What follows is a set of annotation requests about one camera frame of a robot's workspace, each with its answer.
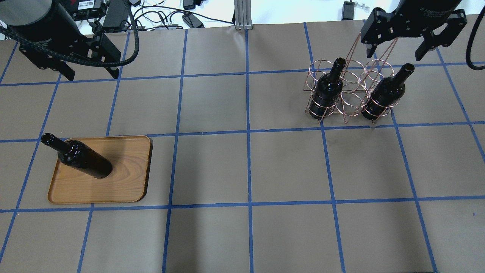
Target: rectangular tray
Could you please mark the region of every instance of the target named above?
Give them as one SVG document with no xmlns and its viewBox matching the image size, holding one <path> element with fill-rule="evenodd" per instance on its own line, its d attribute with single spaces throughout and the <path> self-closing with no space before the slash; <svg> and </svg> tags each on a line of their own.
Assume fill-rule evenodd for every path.
<svg viewBox="0 0 485 273">
<path fill-rule="evenodd" d="M 147 136 L 71 138 L 108 159 L 113 171 L 105 178 L 88 174 L 57 160 L 49 188 L 53 204 L 136 202 L 146 193 L 151 159 Z"/>
</svg>

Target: power adapter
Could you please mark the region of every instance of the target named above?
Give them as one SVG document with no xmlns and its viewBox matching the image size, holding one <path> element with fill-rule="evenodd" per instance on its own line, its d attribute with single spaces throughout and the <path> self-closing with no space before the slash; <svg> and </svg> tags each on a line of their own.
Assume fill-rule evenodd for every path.
<svg viewBox="0 0 485 273">
<path fill-rule="evenodd" d="M 128 19 L 128 9 L 123 2 L 128 2 L 128 0 L 110 1 L 110 5 L 103 22 L 104 32 L 109 33 L 123 30 L 122 23 Z"/>
<path fill-rule="evenodd" d="M 204 24 L 192 13 L 182 15 L 182 20 L 193 29 L 204 27 Z"/>
<path fill-rule="evenodd" d="M 354 8 L 355 3 L 350 1 L 345 1 L 342 7 L 342 21 L 354 20 Z"/>
<path fill-rule="evenodd" d="M 142 4 L 142 0 L 128 0 L 128 2 L 134 7 Z"/>
<path fill-rule="evenodd" d="M 184 10 L 193 10 L 195 9 L 195 5 L 200 6 L 202 4 L 202 0 L 183 0 L 183 8 Z"/>
</svg>

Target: black cable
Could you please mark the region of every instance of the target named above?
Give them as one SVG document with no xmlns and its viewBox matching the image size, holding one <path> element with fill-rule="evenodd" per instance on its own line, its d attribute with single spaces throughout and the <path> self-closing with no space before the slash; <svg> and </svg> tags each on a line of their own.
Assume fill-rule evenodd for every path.
<svg viewBox="0 0 485 273">
<path fill-rule="evenodd" d="M 483 70 L 483 69 L 485 69 L 485 65 L 478 67 L 471 62 L 471 47 L 473 46 L 473 41 L 475 40 L 475 35 L 477 34 L 478 27 L 479 27 L 480 22 L 482 21 L 482 19 L 484 17 L 484 14 L 485 14 L 485 6 L 482 9 L 482 11 L 480 12 L 480 14 L 478 15 L 477 20 L 475 21 L 475 24 L 473 25 L 473 28 L 471 29 L 470 39 L 468 40 L 467 51 L 465 53 L 465 59 L 467 61 L 467 65 L 473 70 Z"/>
<path fill-rule="evenodd" d="M 135 19 L 133 18 L 133 13 L 131 12 L 131 8 L 130 8 L 128 2 L 126 0 L 123 0 L 123 3 L 125 4 L 126 8 L 128 9 L 128 16 L 129 16 L 130 20 L 132 22 L 134 22 Z M 128 59 L 126 59 L 124 61 L 108 62 L 108 63 L 100 62 L 100 61 L 92 61 L 92 59 L 83 60 L 83 59 L 75 58 L 75 57 L 72 57 L 72 56 L 64 55 L 64 54 L 55 52 L 55 51 L 47 49 L 47 48 L 43 48 L 39 44 L 34 43 L 32 41 L 29 41 L 29 40 L 27 40 L 23 37 L 20 37 L 19 35 L 17 35 L 13 31 L 9 30 L 8 28 L 4 28 L 2 26 L 0 26 L 0 33 L 15 39 L 15 40 L 19 41 L 20 43 L 22 43 L 22 44 L 28 46 L 29 48 L 32 48 L 32 49 L 34 49 L 34 50 L 36 50 L 40 53 L 50 55 L 50 56 L 55 57 L 55 58 L 60 59 L 60 60 L 65 60 L 67 62 L 71 62 L 71 63 L 75 63 L 75 64 L 79 64 L 79 65 L 90 66 L 90 67 L 111 68 L 111 67 L 120 67 L 120 66 L 127 65 L 127 64 L 129 64 L 129 63 L 131 63 L 135 60 L 136 56 L 138 55 L 138 51 L 140 50 L 140 40 L 138 38 L 138 30 L 137 30 L 136 27 L 133 29 L 133 35 L 135 36 L 134 37 L 135 38 L 135 49 L 133 50 L 133 54 Z"/>
<path fill-rule="evenodd" d="M 171 21 L 172 21 L 172 16 L 173 16 L 174 14 L 177 14 L 177 13 L 183 13 L 183 14 L 185 14 L 185 11 L 176 10 L 176 11 L 172 11 L 171 13 L 169 13 L 169 15 L 168 15 L 168 16 L 169 16 L 169 19 L 168 19 L 168 20 L 169 20 L 169 22 L 171 22 Z"/>
<path fill-rule="evenodd" d="M 139 29 L 138 31 L 150 31 L 150 30 L 153 30 L 153 29 L 157 29 L 157 28 L 167 28 L 167 29 L 170 29 L 171 27 L 175 28 L 175 29 L 183 29 L 182 26 L 179 26 L 179 25 L 159 25 L 159 26 L 155 26 L 155 27 L 150 27 L 150 28 L 146 28 L 146 29 Z M 119 32 L 126 32 L 126 31 L 130 31 L 132 29 L 126 29 L 126 30 L 119 30 L 119 31 L 113 31 L 113 33 L 119 33 Z"/>
<path fill-rule="evenodd" d="M 165 14 L 165 12 L 163 12 L 163 11 L 159 10 L 159 11 L 158 11 L 158 13 L 162 13 L 162 14 L 163 14 L 163 16 L 165 17 L 165 19 L 167 19 L 167 15 Z"/>
<path fill-rule="evenodd" d="M 160 4 L 162 4 L 163 2 L 165 2 L 165 0 L 163 0 L 163 1 L 159 2 L 157 5 L 160 5 Z M 145 6 L 145 0 L 143 0 L 143 4 L 141 4 L 141 6 L 142 6 L 142 7 L 144 7 L 144 8 L 147 8 L 147 7 L 148 7 L 148 6 Z"/>
<path fill-rule="evenodd" d="M 158 17 L 160 18 L 160 21 L 155 22 L 155 21 L 153 21 L 153 20 L 151 20 L 149 18 L 146 18 L 145 16 L 147 14 L 149 14 L 149 13 L 156 13 L 158 15 Z M 151 21 L 153 23 L 160 23 L 163 20 L 162 15 L 160 13 L 154 11 L 154 10 L 151 10 L 151 11 L 147 11 L 147 12 L 142 13 L 140 16 L 138 16 L 137 18 L 135 18 L 135 21 L 138 21 L 141 17 L 145 17 L 146 19 L 148 19 L 149 21 Z"/>
<path fill-rule="evenodd" d="M 212 21 L 218 21 L 218 22 L 222 22 L 222 23 L 227 23 L 227 24 L 234 25 L 234 23 L 233 23 L 233 22 L 229 22 L 229 21 L 224 21 L 224 20 L 219 20 L 219 19 L 210 18 L 210 17 L 207 17 L 207 16 L 202 15 L 202 14 L 199 14 L 199 13 L 195 13 L 195 12 L 191 12 L 191 11 L 186 11 L 186 10 L 182 10 L 182 9 L 178 9 L 178 8 L 171 8 L 171 7 L 165 7 L 165 6 L 159 6 L 159 5 L 145 6 L 145 8 L 164 8 L 164 9 L 177 10 L 177 11 L 181 11 L 181 12 L 186 13 L 186 14 L 195 14 L 195 15 L 199 15 L 199 16 L 201 16 L 201 17 L 204 17 L 204 18 L 209 19 L 209 20 L 212 20 Z"/>
</svg>

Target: bottle on tray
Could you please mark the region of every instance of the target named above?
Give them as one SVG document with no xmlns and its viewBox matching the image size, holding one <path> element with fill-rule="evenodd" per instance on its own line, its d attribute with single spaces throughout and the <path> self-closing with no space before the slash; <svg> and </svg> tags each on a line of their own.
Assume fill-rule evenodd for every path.
<svg viewBox="0 0 485 273">
<path fill-rule="evenodd" d="M 406 91 L 404 81 L 414 72 L 414 65 L 405 64 L 394 77 L 387 77 L 376 86 L 371 98 L 362 108 L 362 115 L 372 121 L 378 119 L 389 106 L 394 105 Z"/>
<path fill-rule="evenodd" d="M 59 161 L 95 178 L 105 178 L 113 170 L 108 159 L 78 140 L 62 141 L 53 134 L 43 134 L 40 141 L 57 151 Z"/>
<path fill-rule="evenodd" d="M 318 79 L 315 91 L 312 93 L 308 110 L 310 115 L 316 119 L 323 119 L 332 112 L 332 106 L 342 92 L 342 79 L 340 74 L 344 69 L 346 61 L 344 58 L 337 58 L 332 70 Z"/>
</svg>

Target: blue tape grid line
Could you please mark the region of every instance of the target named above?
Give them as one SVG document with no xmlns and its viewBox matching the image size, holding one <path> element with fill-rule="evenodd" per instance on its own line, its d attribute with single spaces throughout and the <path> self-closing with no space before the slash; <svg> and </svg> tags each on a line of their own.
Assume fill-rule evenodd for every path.
<svg viewBox="0 0 485 273">
<path fill-rule="evenodd" d="M 452 86 L 453 93 L 455 94 L 456 99 L 458 100 L 458 103 L 460 104 L 461 111 L 463 112 L 463 115 L 465 116 L 465 119 L 467 120 L 467 124 L 470 126 L 471 133 L 473 135 L 473 138 L 475 139 L 475 142 L 477 143 L 478 150 L 480 151 L 480 154 L 482 155 L 482 159 L 485 162 L 485 153 L 482 148 L 482 145 L 480 144 L 480 141 L 478 140 L 477 134 L 475 132 L 475 129 L 471 125 L 470 122 L 470 117 L 468 116 L 467 111 L 465 110 L 465 107 L 463 106 L 463 103 L 461 102 L 460 96 L 458 95 L 458 91 L 456 91 L 455 85 L 453 83 L 453 80 L 450 76 L 450 73 L 448 72 L 448 68 L 446 67 L 446 64 L 443 60 L 443 56 L 441 56 L 441 52 L 439 51 L 438 48 L 436 48 L 436 52 L 438 53 L 439 60 L 441 61 L 441 64 L 443 66 L 443 69 L 445 69 L 446 76 L 448 77 L 448 81 L 450 81 L 450 85 Z"/>
<path fill-rule="evenodd" d="M 126 51 L 128 50 L 128 44 L 129 44 L 129 33 L 126 36 L 125 49 L 123 51 L 123 57 L 122 57 L 123 60 L 126 58 Z M 116 88 L 114 90 L 113 103 L 111 105 L 110 117 L 108 118 L 108 125 L 106 126 L 106 135 L 105 135 L 106 137 L 110 135 L 111 120 L 113 119 L 114 106 L 116 104 L 116 97 L 118 95 L 118 88 L 120 86 L 119 78 L 121 77 L 122 72 L 123 72 L 123 67 L 120 67 L 119 76 L 118 76 L 118 79 L 117 79 L 117 82 L 116 82 Z M 81 273 L 82 261 L 84 259 L 84 252 L 86 250 L 86 244 L 87 244 L 88 236 L 89 236 L 89 229 L 91 228 L 91 219 L 93 218 L 93 210 L 94 210 L 94 204 L 91 204 L 89 206 L 88 221 L 86 223 L 86 229 L 84 231 L 84 238 L 82 240 L 81 254 L 79 255 L 77 273 Z"/>
<path fill-rule="evenodd" d="M 10 57 L 8 58 L 8 61 L 7 61 L 7 64 L 5 65 L 5 68 L 3 69 L 3 72 L 0 76 L 0 84 L 3 80 L 3 78 L 5 77 L 5 73 L 7 73 L 7 68 L 10 64 L 10 61 L 12 60 L 12 57 L 14 56 L 14 53 L 15 53 L 15 49 L 17 48 L 17 45 L 18 45 L 18 42 L 16 41 L 15 42 L 15 45 L 14 45 L 14 48 L 12 48 L 12 52 L 10 53 Z"/>
<path fill-rule="evenodd" d="M 1 251 L 0 251 L 0 262 L 3 259 L 3 254 L 5 253 L 5 248 L 7 247 L 8 239 L 10 237 L 10 233 L 11 233 L 12 228 L 14 226 L 14 222 L 15 222 L 15 218 L 17 217 L 18 209 L 20 208 L 20 202 L 22 201 L 22 196 L 24 195 L 25 187 L 27 185 L 27 181 L 29 180 L 29 175 L 30 175 L 30 172 L 31 172 L 31 169 L 32 169 L 33 160 L 35 158 L 35 155 L 37 154 L 37 149 L 39 148 L 39 143 L 40 143 L 39 140 L 40 140 L 40 137 L 42 136 L 42 134 L 44 133 L 44 128 L 46 127 L 47 119 L 49 117 L 49 113 L 50 113 L 50 110 L 52 108 L 52 103 L 54 102 L 54 97 L 56 96 L 56 92 L 57 92 L 57 88 L 59 87 L 59 81 L 60 80 L 61 80 L 61 74 L 59 73 L 59 77 L 57 78 L 56 86 L 54 88 L 54 91 L 52 92 L 52 96 L 51 96 L 50 101 L 49 101 L 49 106 L 47 107 L 46 115 L 44 117 L 44 121 L 43 121 L 42 127 L 40 129 L 39 137 L 36 140 L 35 148 L 34 148 L 34 151 L 32 153 L 32 157 L 31 157 L 31 160 L 30 160 L 30 163 L 29 163 L 29 167 L 27 168 L 27 173 L 25 174 L 25 178 L 24 178 L 24 182 L 22 184 L 22 188 L 20 189 L 20 193 L 19 193 L 19 196 L 18 196 L 18 199 L 17 199 L 17 204 L 15 206 L 15 210 L 14 210 L 14 213 L 12 215 L 12 219 L 10 220 L 10 225 L 8 227 L 7 234 L 5 235 L 5 240 L 3 241 L 3 245 L 2 245 L 2 248 L 1 248 Z"/>
<path fill-rule="evenodd" d="M 311 51 L 310 36 L 308 35 L 308 28 L 307 28 L 306 22 L 303 23 L 303 27 L 305 29 L 305 36 L 307 38 L 308 53 L 309 53 L 309 56 L 310 56 L 310 61 L 312 62 L 312 68 L 314 69 L 315 67 L 313 65 L 313 53 Z M 333 210 L 333 215 L 334 215 L 335 235 L 337 237 L 337 246 L 338 246 L 338 249 L 339 249 L 340 267 L 342 269 L 342 272 L 346 273 L 346 271 L 345 271 L 345 260 L 343 258 L 342 240 L 340 238 L 339 216 L 338 216 L 338 213 L 337 213 L 337 203 L 335 201 L 335 193 L 334 193 L 333 182 L 332 182 L 332 171 L 330 170 L 330 160 L 328 158 L 327 140 L 326 140 L 326 136 L 325 136 L 325 127 L 323 125 L 323 122 L 320 123 L 319 129 L 322 132 L 323 152 L 325 153 L 325 164 L 326 164 L 327 176 L 328 176 L 328 186 L 330 188 L 330 198 L 331 198 L 332 210 Z"/>
<path fill-rule="evenodd" d="M 381 69 L 379 63 L 377 63 L 377 69 L 378 70 Z M 396 131 L 396 136 L 397 136 L 397 140 L 398 140 L 398 143 L 399 143 L 399 148 L 401 149 L 401 154 L 403 156 L 404 166 L 406 168 L 407 177 L 408 177 L 408 180 L 409 180 L 409 185 L 410 185 L 411 191 L 413 193 L 413 199 L 414 199 L 414 203 L 416 205 L 416 211 L 418 213 L 418 217 L 419 217 L 419 220 L 420 220 L 421 229 L 422 229 L 423 236 L 424 236 L 424 242 L 426 243 L 426 248 L 428 249 L 428 255 L 429 255 L 429 258 L 430 258 L 430 261 L 431 261 L 431 266 L 433 267 L 433 272 L 438 272 L 437 267 L 436 267 L 436 262 L 435 262 L 435 256 L 433 255 L 433 249 L 431 248 L 431 243 L 430 243 L 429 238 L 428 238 L 428 232 L 426 230 L 426 225 L 424 223 L 424 218 L 423 218 L 423 215 L 422 215 L 422 212 L 421 212 L 421 206 L 420 206 L 420 203 L 419 203 L 419 200 L 418 200 L 418 195 L 416 193 L 416 188 L 414 187 L 413 176 L 411 175 L 411 169 L 409 167 L 409 163 L 408 163 L 408 160 L 407 160 L 406 151 L 404 150 L 403 140 L 401 139 L 401 133 L 399 132 L 399 127 L 397 126 L 396 117 L 394 115 L 393 110 L 391 110 L 391 117 L 392 117 L 392 123 L 394 125 L 394 130 Z"/>
<path fill-rule="evenodd" d="M 468 196 L 437 196 L 418 197 L 420 202 L 428 201 L 452 201 L 452 200 L 483 200 L 485 195 Z M 277 206 L 277 205 L 331 205 L 336 204 L 366 204 L 366 203 L 398 203 L 414 202 L 415 198 L 382 198 L 382 199 L 340 199 L 340 200 L 305 200 L 305 201 L 275 201 L 275 202 L 252 202 L 251 206 Z M 214 204 L 187 204 L 171 205 L 171 209 L 186 208 L 209 208 L 209 207 L 247 207 L 249 203 L 214 203 Z M 56 208 L 19 208 L 0 209 L 0 213 L 12 212 L 62 212 L 62 211 L 116 211 L 116 210 L 156 210 L 168 209 L 168 205 L 140 205 L 140 206 L 109 206 L 109 207 L 56 207 Z"/>
<path fill-rule="evenodd" d="M 175 141 L 174 141 L 174 155 L 172 159 L 172 173 L 170 177 L 170 191 L 168 195 L 168 207 L 167 207 L 167 220 L 165 224 L 165 241 L 163 243 L 163 257 L 162 257 L 162 273 L 166 272 L 167 266 L 167 252 L 168 252 L 168 239 L 170 232 L 170 219 L 172 217 L 172 200 L 174 197 L 174 180 L 175 180 L 175 163 L 177 162 L 177 148 L 178 148 L 178 131 L 180 129 L 180 112 L 182 109 L 182 90 L 183 90 L 183 78 L 185 69 L 185 53 L 187 51 L 187 30 L 185 30 L 183 53 L 182 53 L 182 68 L 180 71 L 180 89 L 178 91 L 178 108 L 177 108 L 177 125 L 175 128 Z"/>
<path fill-rule="evenodd" d="M 485 64 L 485 62 L 475 62 L 476 64 Z M 416 67 L 439 67 L 443 64 L 416 64 Z M 445 63 L 446 66 L 466 66 L 466 63 Z M 348 69 L 362 69 L 362 67 L 348 67 Z M 229 76 L 229 75 L 246 75 L 246 74 L 274 74 L 274 73 L 295 73 L 295 72 L 307 72 L 308 69 L 287 69 L 287 70 L 265 70 L 265 71 L 248 71 L 248 72 L 228 72 L 228 73 L 208 73 L 208 74 L 189 74 L 184 75 L 184 78 L 189 77 L 212 77 L 212 76 Z M 92 79 L 92 80 L 74 80 L 74 81 L 60 81 L 60 84 L 73 84 L 73 83 L 92 83 L 92 82 L 114 82 L 114 81 L 136 81 L 136 80 L 149 80 L 149 79 L 167 79 L 167 78 L 180 78 L 180 75 L 164 75 L 164 76 L 148 76 L 148 77 L 129 77 L 121 79 Z M 21 86 L 21 85 L 53 85 L 56 82 L 36 82 L 36 83 L 16 83 L 16 84 L 0 84 L 2 86 Z"/>
<path fill-rule="evenodd" d="M 437 122 L 437 123 L 404 123 L 397 124 L 397 127 L 424 127 L 424 126 L 452 126 L 452 125 L 469 125 L 469 124 L 485 124 L 485 121 L 459 121 L 459 122 Z M 393 124 L 377 125 L 373 128 L 394 128 Z M 346 130 L 346 129 L 370 129 L 369 125 L 355 125 L 355 126 L 329 126 L 324 128 L 328 130 Z M 265 132 L 295 132 L 295 131 L 317 131 L 319 127 L 302 127 L 302 128 L 281 128 L 281 129 L 251 129 L 251 133 L 265 133 Z M 188 132 L 179 133 L 179 136 L 205 136 L 205 135 L 224 135 L 224 134 L 245 134 L 247 130 L 234 130 L 234 131 L 212 131 L 212 132 Z M 174 137 L 175 133 L 167 134 L 144 134 L 147 137 Z M 29 139 L 0 139 L 0 143 L 7 142 L 36 142 L 36 138 Z"/>
<path fill-rule="evenodd" d="M 249 272 L 254 273 L 253 254 L 253 196 L 251 189 L 251 126 L 249 123 L 249 33 L 245 30 L 244 44 L 246 52 L 246 136 L 247 136 L 247 201 L 248 201 L 248 225 L 249 225 Z"/>
</svg>

